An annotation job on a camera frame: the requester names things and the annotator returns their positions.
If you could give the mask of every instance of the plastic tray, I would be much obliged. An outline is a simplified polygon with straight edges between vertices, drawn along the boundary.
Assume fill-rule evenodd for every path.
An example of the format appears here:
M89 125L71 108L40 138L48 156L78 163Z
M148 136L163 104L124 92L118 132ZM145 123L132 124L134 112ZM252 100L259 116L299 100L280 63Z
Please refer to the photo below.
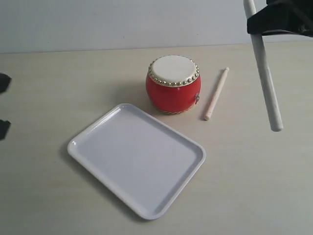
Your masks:
M132 104L77 135L69 154L144 219L161 217L205 159L204 149Z

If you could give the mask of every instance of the table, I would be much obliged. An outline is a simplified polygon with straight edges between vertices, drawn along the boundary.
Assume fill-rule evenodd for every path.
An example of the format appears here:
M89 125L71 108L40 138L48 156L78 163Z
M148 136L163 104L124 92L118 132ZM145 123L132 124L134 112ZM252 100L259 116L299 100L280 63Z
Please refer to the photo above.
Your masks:
M313 230L313 42L270 43L284 130L270 130L251 45L0 55L2 235L310 235ZM145 93L149 63L194 59L201 99L165 116ZM230 67L212 119L201 113ZM131 103L200 143L207 159L167 213L144 221L67 153L69 140Z

